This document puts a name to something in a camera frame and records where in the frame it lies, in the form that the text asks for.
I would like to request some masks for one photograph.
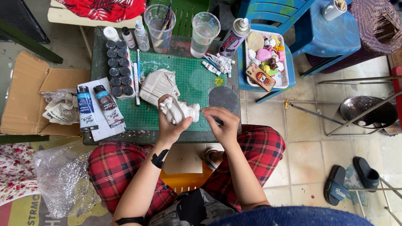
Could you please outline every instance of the red plaid pants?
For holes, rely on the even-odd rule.
[[[237,141],[261,186],[265,184],[285,150],[281,135],[271,127],[242,125],[243,133]],[[112,214],[123,192],[147,157],[147,152],[135,144],[123,142],[101,143],[89,157],[90,181]],[[232,206],[239,212],[241,207],[233,189],[226,154],[223,161],[201,187],[217,200]],[[159,178],[146,221],[166,209],[177,194]]]

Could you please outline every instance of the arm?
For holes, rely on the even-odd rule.
[[[201,112],[228,156],[234,191],[242,209],[250,210],[258,205],[269,205],[260,183],[237,142],[239,118],[221,107],[206,107]],[[218,125],[212,116],[220,118],[224,124]]]
[[[158,103],[163,102],[170,95],[165,95],[159,99]],[[151,153],[138,169],[127,189],[124,191],[113,216],[112,226],[117,226],[116,220],[120,218],[144,217],[151,205],[155,186],[159,178],[161,169],[152,163],[154,154],[159,156],[165,149],[170,149],[179,138],[180,134],[186,130],[192,117],[187,117],[180,125],[174,125],[166,120],[165,115],[159,110],[159,136]],[[137,223],[127,223],[124,226],[137,226]]]

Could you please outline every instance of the white mug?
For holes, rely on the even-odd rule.
[[[345,9],[341,11],[335,5],[335,0],[332,0],[330,3],[328,3],[326,7],[322,9],[321,13],[326,20],[331,21],[340,16],[342,13],[346,12],[346,10],[348,10],[348,6],[346,6]]]

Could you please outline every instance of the cartoon phone case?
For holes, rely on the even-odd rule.
[[[273,78],[267,75],[254,63],[251,63],[250,67],[248,67],[248,69],[246,70],[246,75],[253,79],[253,81],[259,84],[267,92],[271,91],[276,83]]]

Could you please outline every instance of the green cutting mat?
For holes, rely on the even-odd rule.
[[[130,51],[131,60],[137,62],[137,51]],[[140,75],[147,76],[158,69],[175,71],[176,85],[180,92],[178,100],[188,105],[198,103],[208,106],[208,94],[216,86],[226,86],[228,78],[216,76],[202,65],[203,59],[165,55],[158,53],[140,53]],[[220,85],[216,79],[223,79]],[[135,99],[117,100],[120,112],[125,118],[126,130],[158,130],[158,110],[141,99],[141,105],[135,105]],[[205,117],[200,114],[199,121],[192,123],[189,131],[211,131]]]

